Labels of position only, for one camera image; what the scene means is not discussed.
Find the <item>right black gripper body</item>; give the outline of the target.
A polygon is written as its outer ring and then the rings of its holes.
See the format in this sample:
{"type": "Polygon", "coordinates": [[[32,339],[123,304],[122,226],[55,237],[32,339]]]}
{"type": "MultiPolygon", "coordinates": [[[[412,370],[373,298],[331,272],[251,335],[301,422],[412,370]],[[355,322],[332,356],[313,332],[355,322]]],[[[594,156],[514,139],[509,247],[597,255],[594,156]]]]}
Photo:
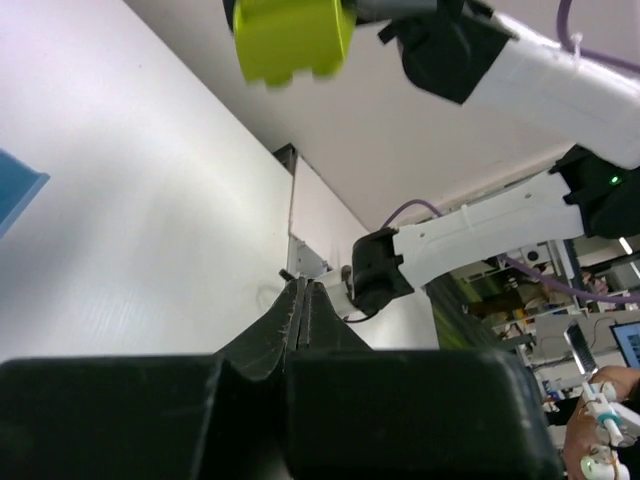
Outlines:
{"type": "Polygon", "coordinates": [[[387,22],[383,43],[482,45],[495,42],[492,10],[481,1],[350,1],[362,24],[387,22]]]}

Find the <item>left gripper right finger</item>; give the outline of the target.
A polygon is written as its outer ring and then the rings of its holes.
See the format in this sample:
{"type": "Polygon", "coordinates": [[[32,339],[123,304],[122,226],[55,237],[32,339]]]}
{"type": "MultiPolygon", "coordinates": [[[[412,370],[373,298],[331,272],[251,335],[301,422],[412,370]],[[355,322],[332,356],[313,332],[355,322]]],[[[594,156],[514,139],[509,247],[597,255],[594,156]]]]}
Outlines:
{"type": "Polygon", "coordinates": [[[284,367],[296,479],[559,479],[531,374],[502,350],[374,350],[305,291],[284,367]]]}

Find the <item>lime green lego brick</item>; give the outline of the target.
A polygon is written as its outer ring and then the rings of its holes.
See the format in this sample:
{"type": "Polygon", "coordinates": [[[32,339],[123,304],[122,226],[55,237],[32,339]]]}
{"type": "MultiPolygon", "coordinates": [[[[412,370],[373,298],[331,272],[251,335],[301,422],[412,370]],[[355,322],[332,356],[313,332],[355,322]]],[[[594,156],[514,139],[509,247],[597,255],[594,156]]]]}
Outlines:
{"type": "Polygon", "coordinates": [[[300,72],[335,75],[349,52],[356,15],[339,0],[238,1],[232,26],[245,81],[277,88],[300,72]]]}

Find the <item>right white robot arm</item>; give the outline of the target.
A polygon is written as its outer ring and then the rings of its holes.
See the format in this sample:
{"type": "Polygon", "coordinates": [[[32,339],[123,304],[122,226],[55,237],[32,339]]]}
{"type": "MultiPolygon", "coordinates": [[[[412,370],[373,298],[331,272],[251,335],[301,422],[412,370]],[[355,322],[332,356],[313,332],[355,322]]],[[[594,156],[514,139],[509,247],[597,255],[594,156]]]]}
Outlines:
{"type": "Polygon", "coordinates": [[[549,170],[440,218],[358,239],[322,278],[335,312],[368,320],[459,267],[528,243],[639,231],[639,84],[577,44],[555,42],[481,1],[353,1],[396,41],[406,77],[571,139],[549,170]]]}

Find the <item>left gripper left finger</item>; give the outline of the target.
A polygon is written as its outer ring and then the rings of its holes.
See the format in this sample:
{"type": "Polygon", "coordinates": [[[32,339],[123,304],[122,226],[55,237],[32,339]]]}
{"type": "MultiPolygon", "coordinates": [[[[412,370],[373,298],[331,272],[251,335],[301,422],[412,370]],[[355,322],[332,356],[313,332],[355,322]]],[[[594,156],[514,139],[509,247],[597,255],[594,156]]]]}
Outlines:
{"type": "Polygon", "coordinates": [[[304,302],[288,283],[213,354],[1,366],[5,479],[285,479],[281,378],[304,302]]]}

